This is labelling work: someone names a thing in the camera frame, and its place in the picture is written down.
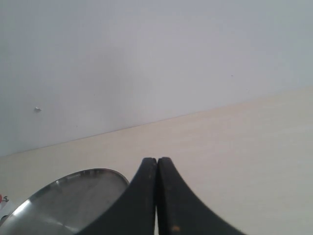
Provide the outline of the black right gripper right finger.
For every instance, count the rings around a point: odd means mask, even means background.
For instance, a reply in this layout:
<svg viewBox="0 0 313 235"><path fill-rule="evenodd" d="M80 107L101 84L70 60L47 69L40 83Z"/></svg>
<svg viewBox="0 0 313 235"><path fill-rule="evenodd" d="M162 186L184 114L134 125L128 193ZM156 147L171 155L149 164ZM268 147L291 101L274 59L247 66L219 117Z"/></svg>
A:
<svg viewBox="0 0 313 235"><path fill-rule="evenodd" d="M167 157L157 162L157 220L160 235L243 234L196 196Z"/></svg>

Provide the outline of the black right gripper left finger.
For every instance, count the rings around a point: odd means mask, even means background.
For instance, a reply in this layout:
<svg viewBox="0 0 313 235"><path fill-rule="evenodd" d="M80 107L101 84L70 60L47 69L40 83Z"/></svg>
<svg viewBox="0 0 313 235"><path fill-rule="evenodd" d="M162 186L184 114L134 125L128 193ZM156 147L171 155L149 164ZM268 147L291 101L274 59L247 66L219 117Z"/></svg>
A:
<svg viewBox="0 0 313 235"><path fill-rule="evenodd" d="M157 161L144 158L132 181L113 203L80 235L153 235Z"/></svg>

